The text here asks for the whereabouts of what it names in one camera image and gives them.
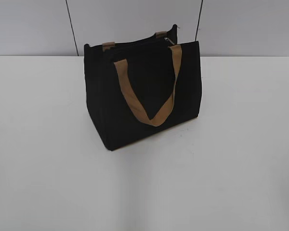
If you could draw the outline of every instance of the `white table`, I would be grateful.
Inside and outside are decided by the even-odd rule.
[[[289,231],[289,58],[201,63],[197,119],[110,152],[82,57],[0,57],[0,231]]]

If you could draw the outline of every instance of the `zipper pull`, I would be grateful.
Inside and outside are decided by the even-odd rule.
[[[175,45],[173,41],[171,41],[170,38],[165,38],[165,41],[170,42],[172,45]]]

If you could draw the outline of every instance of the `black tote bag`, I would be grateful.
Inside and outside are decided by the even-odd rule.
[[[87,108],[107,149],[198,116],[199,43],[176,44],[176,29],[131,43],[84,46]]]

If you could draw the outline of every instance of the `tan strap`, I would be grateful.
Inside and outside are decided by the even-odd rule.
[[[173,110],[174,106],[174,96],[175,96],[175,86],[177,82],[177,78],[179,75],[180,67],[181,67],[181,59],[182,59],[182,49],[181,45],[175,45],[169,47],[172,51],[172,63],[175,74],[175,81],[173,85],[173,91],[170,97],[166,100],[160,110],[156,113],[156,115],[149,119],[144,107],[141,105],[138,100],[135,92],[131,87],[131,83],[128,77],[128,63],[126,59],[115,62],[116,70],[118,73],[119,84],[121,88],[121,92],[133,112],[134,116],[142,123],[152,125],[154,127],[160,126],[163,124],[170,113]]]
[[[163,38],[167,36],[167,31],[160,31],[160,32],[156,32],[155,33],[155,38],[159,39],[159,38]]]
[[[115,47],[115,42],[105,42],[102,44],[102,47],[103,47],[103,51],[106,51],[112,47]]]

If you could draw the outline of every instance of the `gray wall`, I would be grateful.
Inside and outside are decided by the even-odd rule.
[[[132,41],[176,23],[193,41],[200,0],[68,0],[83,44]],[[202,55],[289,56],[289,0],[204,0]],[[0,0],[0,55],[77,55],[65,0]]]
[[[65,0],[0,0],[0,55],[77,55]]]

